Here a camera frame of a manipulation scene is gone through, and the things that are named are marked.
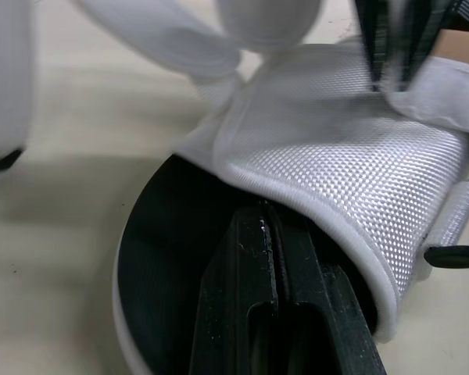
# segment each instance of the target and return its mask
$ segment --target white padded strap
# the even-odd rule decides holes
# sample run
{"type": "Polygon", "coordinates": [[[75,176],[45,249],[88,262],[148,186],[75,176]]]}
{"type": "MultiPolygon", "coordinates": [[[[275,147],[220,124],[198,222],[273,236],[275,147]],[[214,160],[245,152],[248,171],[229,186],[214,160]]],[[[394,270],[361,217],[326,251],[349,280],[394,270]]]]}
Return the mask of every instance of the white padded strap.
{"type": "Polygon", "coordinates": [[[27,0],[0,0],[0,158],[23,148],[33,109],[34,51],[27,0]]]}
{"type": "Polygon", "coordinates": [[[257,52],[298,44],[313,26],[320,5],[321,0],[217,0],[226,31],[257,52]]]}
{"type": "Polygon", "coordinates": [[[239,51],[173,0],[75,0],[117,37],[171,70],[200,77],[235,71],[239,51]]]}

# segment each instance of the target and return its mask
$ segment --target beige floor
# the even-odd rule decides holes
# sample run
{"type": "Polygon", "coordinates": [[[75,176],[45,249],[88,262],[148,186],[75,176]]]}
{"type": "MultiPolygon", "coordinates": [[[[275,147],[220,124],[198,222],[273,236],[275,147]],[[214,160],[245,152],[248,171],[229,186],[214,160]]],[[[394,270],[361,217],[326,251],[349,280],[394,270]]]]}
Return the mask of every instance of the beige floor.
{"type": "MultiPolygon", "coordinates": [[[[212,19],[207,1],[183,0],[212,19]]],[[[38,115],[0,181],[0,375],[126,375],[109,289],[119,234],[170,145],[204,113],[181,76],[114,41],[63,0],[40,0],[38,115]]],[[[329,1],[313,41],[354,32],[329,1]]],[[[247,56],[243,70],[256,64],[247,56]]],[[[436,270],[380,347],[389,375],[469,374],[469,270],[436,270]]]]}

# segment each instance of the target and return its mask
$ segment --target textured white fabric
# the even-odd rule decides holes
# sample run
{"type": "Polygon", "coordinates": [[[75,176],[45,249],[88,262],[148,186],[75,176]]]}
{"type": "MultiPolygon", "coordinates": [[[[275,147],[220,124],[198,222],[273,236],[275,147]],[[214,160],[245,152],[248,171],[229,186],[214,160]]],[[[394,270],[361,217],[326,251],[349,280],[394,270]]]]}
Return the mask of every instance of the textured white fabric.
{"type": "Polygon", "coordinates": [[[468,220],[469,181],[462,181],[448,194],[445,205],[421,246],[415,269],[417,280],[426,280],[431,274],[432,267],[423,260],[424,253],[431,247],[456,245],[468,220]]]}
{"type": "Polygon", "coordinates": [[[235,71],[240,52],[174,0],[74,0],[100,24],[168,69],[200,77],[235,71]]]}
{"type": "MultiPolygon", "coordinates": [[[[443,75],[460,67],[428,65],[443,75]]],[[[370,86],[353,43],[302,46],[269,61],[177,151],[229,184],[296,209],[334,238],[370,286],[377,339],[386,341],[424,236],[465,170],[469,137],[400,115],[370,86]]],[[[412,90],[421,97],[417,84],[412,90]]],[[[427,86],[420,90],[427,96],[415,104],[436,113],[427,86]]],[[[455,119],[466,118],[466,105],[454,109],[455,119]]]]}
{"type": "Polygon", "coordinates": [[[321,0],[217,0],[226,31],[258,52],[298,44],[313,26],[320,5],[321,0]]]}
{"type": "Polygon", "coordinates": [[[34,97],[34,46],[28,0],[0,0],[0,158],[22,148],[34,97]]]}
{"type": "Polygon", "coordinates": [[[369,285],[377,339],[392,338],[424,238],[469,160],[469,135],[441,128],[469,131],[469,67],[430,59],[407,93],[373,93],[359,43],[295,48],[319,2],[218,0],[233,38],[279,52],[244,84],[232,46],[171,1],[78,1],[154,61],[190,75],[211,112],[176,152],[312,219],[369,285]]]}

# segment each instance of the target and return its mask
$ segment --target cardboard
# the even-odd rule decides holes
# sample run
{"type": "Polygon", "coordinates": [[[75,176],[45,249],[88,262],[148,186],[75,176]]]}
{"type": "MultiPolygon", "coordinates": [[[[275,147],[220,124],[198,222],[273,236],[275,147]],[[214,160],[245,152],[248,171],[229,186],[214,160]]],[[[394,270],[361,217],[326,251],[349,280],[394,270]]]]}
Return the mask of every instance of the cardboard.
{"type": "Polygon", "coordinates": [[[469,31],[442,30],[432,55],[469,64],[469,31]]]}

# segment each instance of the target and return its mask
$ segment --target white woven fabric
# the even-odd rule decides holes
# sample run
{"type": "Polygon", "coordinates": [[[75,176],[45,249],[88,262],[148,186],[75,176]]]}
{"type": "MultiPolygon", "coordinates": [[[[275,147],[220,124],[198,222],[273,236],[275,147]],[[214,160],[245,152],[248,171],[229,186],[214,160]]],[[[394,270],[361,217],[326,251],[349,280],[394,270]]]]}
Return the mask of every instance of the white woven fabric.
{"type": "Polygon", "coordinates": [[[24,147],[34,97],[34,46],[27,0],[0,0],[0,158],[24,147]]]}
{"type": "Polygon", "coordinates": [[[170,1],[77,1],[154,61],[192,77],[211,112],[176,152],[311,218],[363,274],[378,307],[377,339],[392,338],[424,237],[469,160],[469,134],[441,128],[469,131],[469,66],[431,59],[409,92],[373,93],[359,43],[295,47],[318,2],[218,0],[238,43],[278,51],[244,84],[232,44],[170,1]],[[193,30],[194,40],[167,44],[163,35],[178,30],[193,30]]]}
{"type": "MultiPolygon", "coordinates": [[[[462,66],[433,59],[425,71],[448,77],[462,66]]],[[[427,95],[415,106],[436,118],[444,103],[431,98],[450,100],[447,81],[433,95],[415,84],[410,95],[427,95]]],[[[469,81],[460,84],[469,95],[469,81]]],[[[313,219],[363,274],[379,311],[377,339],[387,341],[424,237],[466,170],[469,136],[399,114],[370,86],[354,44],[302,46],[269,61],[177,152],[313,219]]],[[[448,113],[469,126],[469,97],[461,100],[448,113]]]]}

